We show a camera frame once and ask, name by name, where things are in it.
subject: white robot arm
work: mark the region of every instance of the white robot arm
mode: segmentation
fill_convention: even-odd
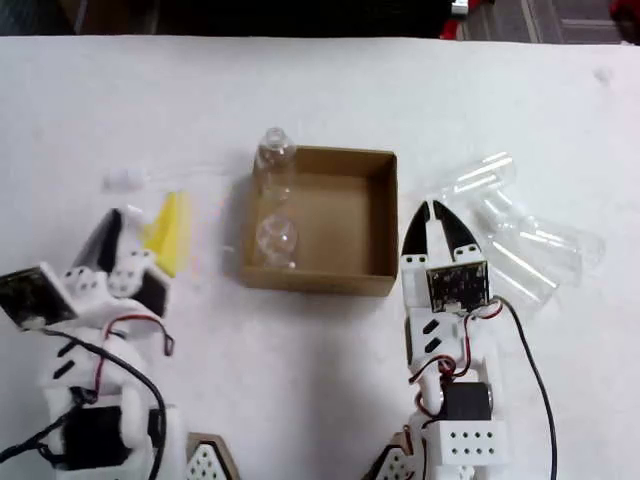
[[[471,232],[440,202],[432,208],[448,255],[429,254],[431,210],[424,202],[400,258],[409,381],[420,387],[417,411],[367,480],[490,480],[509,461],[500,364],[488,329],[503,300],[492,299],[489,265]],[[551,416],[550,425],[555,445]]]
[[[99,347],[145,378],[150,368],[138,339],[160,331],[164,353],[172,353],[162,319],[169,277],[154,252],[142,248],[141,226],[128,213],[109,212],[60,278],[41,264],[0,279],[0,305],[20,328],[44,326],[66,336],[40,380],[52,422],[71,412],[39,447],[57,480],[144,480],[158,454],[153,478],[185,476],[186,431],[177,410],[156,405],[148,385],[79,343]]]

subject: white table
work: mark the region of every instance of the white table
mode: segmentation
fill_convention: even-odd
[[[301,144],[393,149],[407,195],[447,164],[508,150],[540,215],[599,231],[607,257],[563,289],[529,341],[556,415],[562,479],[640,476],[634,354],[640,50],[406,39],[0,39],[0,271],[61,270],[105,210],[194,192],[199,275],[183,275],[159,382],[191,430],[222,434],[245,479],[357,479],[413,410],[399,282],[386,299],[248,290],[226,273],[241,178],[263,130]],[[199,177],[105,195],[109,167]],[[506,323],[509,478],[547,476],[539,392]],[[50,340],[0,322],[0,447],[47,423],[35,386]],[[1,478],[48,478],[34,454]]]

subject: yellow object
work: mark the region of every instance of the yellow object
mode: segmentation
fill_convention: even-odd
[[[189,202],[184,192],[167,195],[155,221],[145,228],[144,248],[156,254],[156,264],[175,277],[189,256]]]

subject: cardboard box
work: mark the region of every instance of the cardboard box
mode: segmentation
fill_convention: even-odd
[[[398,273],[397,160],[393,152],[298,147],[283,207],[298,230],[296,268],[263,266],[256,227],[274,205],[254,174],[242,276],[249,287],[388,295]]]

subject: bracket with holes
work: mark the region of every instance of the bracket with holes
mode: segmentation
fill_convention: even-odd
[[[187,465],[187,480],[228,480],[212,445],[201,443]]]

